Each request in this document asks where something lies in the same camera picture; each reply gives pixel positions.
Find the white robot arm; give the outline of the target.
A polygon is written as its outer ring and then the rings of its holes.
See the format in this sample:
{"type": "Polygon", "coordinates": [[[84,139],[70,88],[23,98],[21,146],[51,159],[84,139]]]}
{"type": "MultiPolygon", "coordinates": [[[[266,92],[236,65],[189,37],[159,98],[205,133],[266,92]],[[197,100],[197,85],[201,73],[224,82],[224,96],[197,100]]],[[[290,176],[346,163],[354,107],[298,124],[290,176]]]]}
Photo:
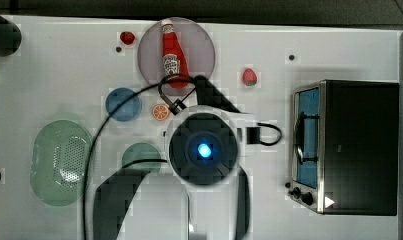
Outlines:
{"type": "MultiPolygon", "coordinates": [[[[194,86],[197,104],[186,107],[180,100],[169,104],[175,118],[164,132],[166,157],[162,161],[186,188],[208,190],[235,182],[236,216],[231,240],[243,240],[250,226],[251,200],[248,176],[240,160],[245,146],[260,142],[259,128],[250,126],[250,116],[240,112],[202,75],[175,73],[163,77],[154,87],[161,90],[165,84],[181,82],[194,86]]],[[[96,189],[94,240],[117,240],[125,214],[148,174],[128,163],[96,189]]]]}

